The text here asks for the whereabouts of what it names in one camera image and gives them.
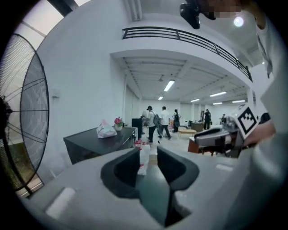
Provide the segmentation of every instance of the black table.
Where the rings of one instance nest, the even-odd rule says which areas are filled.
[[[135,128],[124,127],[117,135],[98,138],[96,128],[64,137],[64,142],[72,164],[105,155],[118,150],[131,148],[135,141]]]

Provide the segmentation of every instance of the ceiling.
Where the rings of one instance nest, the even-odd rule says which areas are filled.
[[[170,14],[180,17],[179,6],[185,1],[140,0],[140,2],[142,14],[145,19],[148,19],[148,14],[151,13]],[[255,20],[254,17],[247,12],[242,12],[240,16],[244,19],[244,25],[242,27],[236,27],[234,25],[234,18],[218,18],[212,21],[200,15],[200,29],[208,29],[209,32],[218,39],[222,38],[221,40],[223,40],[224,43],[227,43],[227,40],[229,40],[239,61],[244,65],[255,66],[262,62],[262,57],[257,46]]]
[[[200,99],[196,103],[212,104],[247,99],[246,89],[240,80],[231,78],[225,69],[197,57],[192,61],[169,57],[121,59],[118,60],[121,67],[129,70],[146,100],[157,100],[163,96],[163,100],[168,101],[190,103],[191,100]],[[168,92],[164,92],[170,80],[175,80],[175,83]],[[221,91],[227,94],[209,97]]]

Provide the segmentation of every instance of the black pants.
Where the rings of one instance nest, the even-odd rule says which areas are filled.
[[[176,127],[176,125],[174,124],[174,131],[173,132],[178,132],[178,127]]]
[[[149,140],[151,142],[153,142],[153,134],[154,134],[155,129],[156,129],[156,126],[149,127]]]
[[[162,135],[163,135],[163,130],[165,130],[167,136],[168,136],[168,137],[171,137],[171,135],[170,135],[170,133],[169,133],[169,130],[168,130],[168,125],[162,125],[161,128],[162,128]]]
[[[210,128],[210,121],[209,120],[205,120],[204,121],[204,129],[209,129]]]

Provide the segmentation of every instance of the wooden table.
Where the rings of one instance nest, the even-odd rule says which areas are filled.
[[[194,129],[179,129],[178,130],[178,138],[181,137],[181,134],[190,134],[190,135],[194,136],[196,133],[197,133],[197,131]]]
[[[195,143],[194,137],[189,138],[189,146],[188,146],[188,152],[190,153],[201,153],[204,154],[204,152],[210,152],[211,156],[214,155],[214,151],[206,150],[204,152],[201,151],[201,148],[203,146],[199,146],[198,144]]]

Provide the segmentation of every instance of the plastic bag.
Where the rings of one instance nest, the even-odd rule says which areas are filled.
[[[143,142],[142,149],[140,149],[140,168],[138,170],[138,175],[146,175],[146,171],[149,163],[150,155],[150,145]]]
[[[137,140],[134,142],[135,147],[138,147],[138,148],[141,148],[141,144],[142,144],[141,140]]]
[[[102,120],[101,124],[96,130],[98,138],[107,138],[117,135],[116,130],[111,125],[109,125],[105,119]]]

